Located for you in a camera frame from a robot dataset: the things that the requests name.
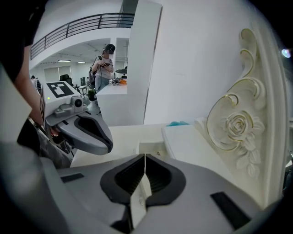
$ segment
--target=fluorescent light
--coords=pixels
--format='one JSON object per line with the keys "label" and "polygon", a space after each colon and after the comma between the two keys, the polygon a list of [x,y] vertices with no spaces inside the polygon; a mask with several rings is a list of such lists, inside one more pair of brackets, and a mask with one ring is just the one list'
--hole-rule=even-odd
{"label": "fluorescent light", "polygon": [[284,57],[286,57],[286,58],[291,57],[290,50],[288,50],[288,49],[283,49],[283,50],[282,50],[282,55],[283,55]]}

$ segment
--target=metal railing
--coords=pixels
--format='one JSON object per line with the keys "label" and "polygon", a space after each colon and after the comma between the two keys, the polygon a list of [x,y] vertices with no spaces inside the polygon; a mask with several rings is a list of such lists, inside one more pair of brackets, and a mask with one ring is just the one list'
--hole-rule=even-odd
{"label": "metal railing", "polygon": [[133,20],[134,14],[128,13],[106,13],[74,20],[55,29],[33,44],[31,59],[55,43],[78,33],[110,27],[131,28]]}

